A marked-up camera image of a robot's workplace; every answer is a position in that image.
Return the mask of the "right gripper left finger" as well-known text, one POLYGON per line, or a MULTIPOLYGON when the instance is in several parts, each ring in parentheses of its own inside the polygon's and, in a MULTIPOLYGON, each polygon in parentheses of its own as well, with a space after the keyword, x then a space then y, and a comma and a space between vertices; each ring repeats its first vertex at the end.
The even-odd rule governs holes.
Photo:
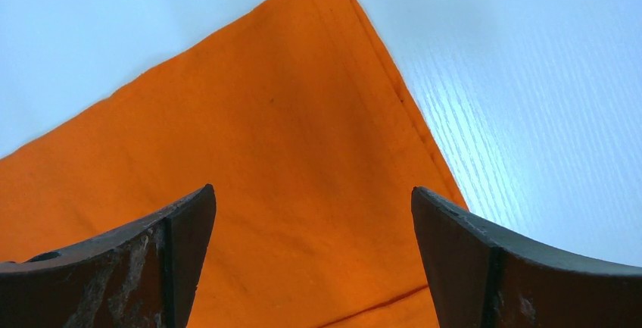
POLYGON ((216 216, 206 185, 145 217, 1 265, 3 327, 184 327, 216 216))

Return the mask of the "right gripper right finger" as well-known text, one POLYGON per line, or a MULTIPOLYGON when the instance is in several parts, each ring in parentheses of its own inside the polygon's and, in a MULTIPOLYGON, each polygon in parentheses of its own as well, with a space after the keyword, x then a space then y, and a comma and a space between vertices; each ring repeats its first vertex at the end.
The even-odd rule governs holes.
POLYGON ((537 242, 423 187, 411 212, 442 327, 641 325, 639 267, 537 242))

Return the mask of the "orange t shirt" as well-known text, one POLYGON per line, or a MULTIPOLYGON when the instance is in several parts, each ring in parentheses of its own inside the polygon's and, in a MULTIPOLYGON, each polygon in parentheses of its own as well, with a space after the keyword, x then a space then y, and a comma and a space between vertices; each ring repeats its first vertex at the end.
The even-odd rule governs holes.
POLYGON ((192 327, 435 327, 410 211, 462 197, 357 0, 266 0, 1 161, 1 258, 205 184, 192 327))

